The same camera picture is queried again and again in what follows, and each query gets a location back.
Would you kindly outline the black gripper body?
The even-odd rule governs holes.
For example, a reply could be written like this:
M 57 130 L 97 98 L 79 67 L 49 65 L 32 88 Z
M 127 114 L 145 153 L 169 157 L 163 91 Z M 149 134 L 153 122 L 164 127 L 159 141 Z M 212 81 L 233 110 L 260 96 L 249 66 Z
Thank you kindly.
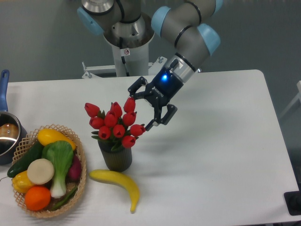
M 156 101 L 158 101 L 159 106 L 166 106 L 182 86 L 183 83 L 167 68 L 163 67 L 146 85 L 144 99 L 152 106 L 155 106 Z

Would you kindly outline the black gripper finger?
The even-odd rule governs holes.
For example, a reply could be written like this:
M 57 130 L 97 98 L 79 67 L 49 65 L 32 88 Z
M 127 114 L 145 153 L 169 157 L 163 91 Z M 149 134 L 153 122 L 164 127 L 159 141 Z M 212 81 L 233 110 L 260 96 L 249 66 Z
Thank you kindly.
M 167 125 L 178 110 L 178 108 L 175 105 L 170 103 L 167 103 L 167 105 L 165 106 L 153 106 L 149 102 L 148 104 L 153 108 L 154 116 L 153 119 L 145 126 L 146 131 L 149 131 L 153 126 L 158 126 L 160 124 Z M 162 116 L 163 107 L 166 107 L 167 112 L 165 113 L 165 115 Z
M 129 92 L 129 96 L 132 97 L 134 100 L 138 100 L 138 99 L 144 99 L 145 98 L 145 91 L 140 91 L 138 92 L 138 90 L 141 87 L 145 87 L 148 84 L 147 80 L 141 76 L 139 77 L 129 88 L 128 88 L 128 92 Z

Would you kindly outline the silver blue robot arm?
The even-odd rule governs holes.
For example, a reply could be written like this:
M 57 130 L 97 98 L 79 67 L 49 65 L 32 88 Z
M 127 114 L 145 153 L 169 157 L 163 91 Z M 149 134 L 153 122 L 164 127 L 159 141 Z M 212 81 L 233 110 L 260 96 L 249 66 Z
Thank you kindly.
M 91 33 L 103 35 L 111 45 L 116 74 L 138 77 L 128 92 L 153 107 L 154 117 L 147 130 L 168 124 L 177 110 L 170 100 L 220 45 L 219 35 L 205 20 L 222 4 L 221 0 L 186 0 L 175 9 L 160 7 L 148 16 L 139 0 L 82 1 L 77 14 Z M 172 44 L 176 53 L 149 82 L 145 78 L 148 44 L 154 35 Z

